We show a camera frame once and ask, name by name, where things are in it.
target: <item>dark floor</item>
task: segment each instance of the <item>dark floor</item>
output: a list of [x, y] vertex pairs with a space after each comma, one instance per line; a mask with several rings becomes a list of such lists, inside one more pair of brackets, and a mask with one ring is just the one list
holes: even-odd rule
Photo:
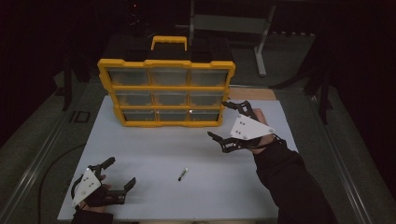
[[[266, 88], [294, 76], [313, 40], [313, 36], [270, 35], [263, 52], [267, 77], [258, 75], [252, 43], [231, 41], [236, 63], [232, 85]], [[322, 186], [339, 222], [396, 223], [396, 204], [336, 90], [330, 92], [329, 124], [323, 125], [317, 116], [316, 98], [302, 91], [305, 83], [306, 79], [275, 91], [276, 98], [285, 110], [308, 170]], [[73, 104], [67, 111], [62, 112], [63, 98], [52, 95], [1, 148], [2, 223], [35, 223], [39, 208], [41, 223], [61, 223], [56, 217], [64, 197], [70, 196], [65, 192], [83, 148], [50, 165], [67, 150], [87, 141], [106, 95], [95, 75], [89, 83], [74, 80], [73, 89]], [[87, 123], [73, 122], [73, 111], [90, 112], [91, 117]], [[37, 206], [44, 176], [42, 200]]]

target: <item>human hand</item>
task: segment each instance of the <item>human hand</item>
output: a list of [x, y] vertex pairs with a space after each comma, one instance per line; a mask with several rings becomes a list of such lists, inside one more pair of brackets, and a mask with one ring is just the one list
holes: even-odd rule
[[[261, 109], [259, 109], [259, 108], [254, 108], [254, 109], [253, 109], [253, 112], [254, 112], [254, 114], [256, 115], [256, 117], [257, 117], [257, 119], [259, 120], [259, 122], [261, 122], [261, 123], [263, 123], [263, 124], [265, 124], [265, 125], [268, 125], [267, 120], [265, 119], [265, 116], [264, 116], [264, 114], [262, 113], [262, 110], [261, 110]], [[262, 137], [262, 140], [260, 141], [259, 146], [272, 143], [273, 141], [274, 141], [274, 135], [273, 135], [273, 134], [267, 134], [267, 135], [265, 135], [265, 136]], [[264, 148], [258, 148], [258, 149], [250, 149], [250, 151], [251, 151], [253, 154], [259, 154], [259, 153], [261, 153], [263, 150], [265, 150], [265, 147], [264, 147]]]
[[[104, 180], [106, 178], [106, 175], [101, 175], [101, 180]], [[106, 189], [110, 189], [111, 185], [107, 185], [107, 184], [103, 184], [103, 187], [105, 187]], [[100, 207], [89, 207], [85, 201], [82, 201], [79, 204], [79, 209], [81, 210], [86, 210], [86, 211], [91, 211], [91, 212], [96, 212], [96, 213], [104, 213], [106, 210], [106, 206], [100, 206]]]

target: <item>transparent drawer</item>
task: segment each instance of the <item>transparent drawer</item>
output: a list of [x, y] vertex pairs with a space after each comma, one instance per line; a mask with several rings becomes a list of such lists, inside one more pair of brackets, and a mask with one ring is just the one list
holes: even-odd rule
[[185, 121], [187, 110], [157, 110], [159, 121]]
[[187, 105], [186, 91], [154, 91], [155, 105]]
[[223, 91], [191, 91], [190, 104], [220, 106], [223, 94]]
[[184, 68], [151, 68], [151, 84], [155, 86], [187, 86], [188, 70]]
[[116, 91], [120, 105], [151, 105], [150, 91]]
[[191, 86], [224, 86], [228, 70], [191, 69]]
[[107, 68], [113, 85], [143, 86], [149, 84], [147, 71], [144, 68]]
[[154, 121], [154, 110], [122, 110], [126, 121]]
[[218, 110], [190, 110], [191, 121], [217, 121], [218, 118]]

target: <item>white tabletop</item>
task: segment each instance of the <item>white tabletop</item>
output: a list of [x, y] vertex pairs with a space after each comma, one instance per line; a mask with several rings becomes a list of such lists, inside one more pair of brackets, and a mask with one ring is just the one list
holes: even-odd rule
[[[279, 101], [250, 101], [261, 108], [268, 124], [297, 150]], [[122, 127], [105, 97], [78, 163], [73, 182], [88, 165], [109, 157], [116, 162], [102, 172], [112, 189], [136, 177], [124, 205], [110, 205], [117, 220], [231, 220], [277, 217], [269, 191], [256, 175], [251, 152], [222, 153], [206, 132], [229, 136], [236, 110], [225, 109], [220, 127], [133, 128]], [[183, 169], [188, 168], [181, 181]], [[58, 219], [70, 220], [75, 213], [70, 189]]]

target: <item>box handle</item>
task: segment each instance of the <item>box handle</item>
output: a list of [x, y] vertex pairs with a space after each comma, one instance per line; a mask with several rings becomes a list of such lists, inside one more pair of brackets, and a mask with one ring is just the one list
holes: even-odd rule
[[152, 38], [151, 50], [154, 50], [155, 43], [170, 43], [170, 44], [184, 44], [184, 50], [187, 51], [187, 37], [186, 36], [167, 36], [155, 35]]

